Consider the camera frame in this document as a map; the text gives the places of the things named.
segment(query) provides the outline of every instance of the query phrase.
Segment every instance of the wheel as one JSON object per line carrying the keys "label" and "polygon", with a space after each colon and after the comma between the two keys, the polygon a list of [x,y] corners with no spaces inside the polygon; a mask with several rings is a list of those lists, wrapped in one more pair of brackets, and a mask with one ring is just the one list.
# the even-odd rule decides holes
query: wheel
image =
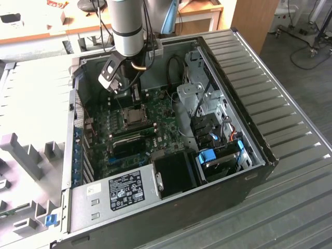
{"label": "wheel", "polygon": [[278,39],[280,37],[280,35],[281,35],[281,30],[278,29],[275,33],[275,38]]}
{"label": "wheel", "polygon": [[310,49],[310,57],[311,57],[311,58],[315,57],[315,55],[316,55],[317,53],[318,53],[318,52],[317,52],[316,49],[314,49],[314,48]]}

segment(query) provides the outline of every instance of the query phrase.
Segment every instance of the power supply label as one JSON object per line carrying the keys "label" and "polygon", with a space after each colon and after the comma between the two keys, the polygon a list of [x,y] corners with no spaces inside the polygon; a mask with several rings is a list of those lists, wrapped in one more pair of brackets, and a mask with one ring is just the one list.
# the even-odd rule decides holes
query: power supply label
{"label": "power supply label", "polygon": [[145,200],[140,171],[111,179],[108,182],[110,209],[113,211]]}

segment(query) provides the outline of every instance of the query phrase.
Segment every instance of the sticker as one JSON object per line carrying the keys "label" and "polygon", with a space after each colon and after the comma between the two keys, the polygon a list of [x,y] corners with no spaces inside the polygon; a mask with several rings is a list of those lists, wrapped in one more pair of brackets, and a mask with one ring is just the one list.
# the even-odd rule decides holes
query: sticker
{"label": "sticker", "polygon": [[140,171],[111,179],[108,183],[112,211],[145,200]]}
{"label": "sticker", "polygon": [[94,193],[99,193],[101,191],[102,191],[102,184],[101,183],[88,186],[87,196],[93,195]]}

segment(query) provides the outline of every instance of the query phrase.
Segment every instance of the metal cylinder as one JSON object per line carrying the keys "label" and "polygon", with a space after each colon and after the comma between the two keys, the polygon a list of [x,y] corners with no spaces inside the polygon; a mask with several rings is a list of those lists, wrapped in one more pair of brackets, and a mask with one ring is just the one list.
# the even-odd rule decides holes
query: metal cylinder
{"label": "metal cylinder", "polygon": [[126,57],[138,54],[144,46],[142,3],[143,0],[107,0],[115,47]]}

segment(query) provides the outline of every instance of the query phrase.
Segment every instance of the wooden table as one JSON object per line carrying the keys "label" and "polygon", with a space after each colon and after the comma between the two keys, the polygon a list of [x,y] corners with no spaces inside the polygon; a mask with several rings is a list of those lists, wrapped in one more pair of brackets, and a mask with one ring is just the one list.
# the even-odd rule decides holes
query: wooden table
{"label": "wooden table", "polygon": [[[210,19],[209,31],[216,31],[222,5],[213,5],[209,0],[193,0],[189,5],[181,10],[181,17],[176,18],[176,23],[190,22],[196,20]],[[66,20],[62,26],[50,27],[48,30],[27,29],[26,27],[6,34],[0,34],[1,44],[14,44],[37,39],[56,38],[59,40],[69,40],[72,43],[73,51],[81,52],[78,40],[80,38],[100,36],[99,19],[96,14],[87,13],[77,8],[76,1],[71,1],[65,7]],[[110,17],[108,10],[104,9],[101,18],[110,30]]]}

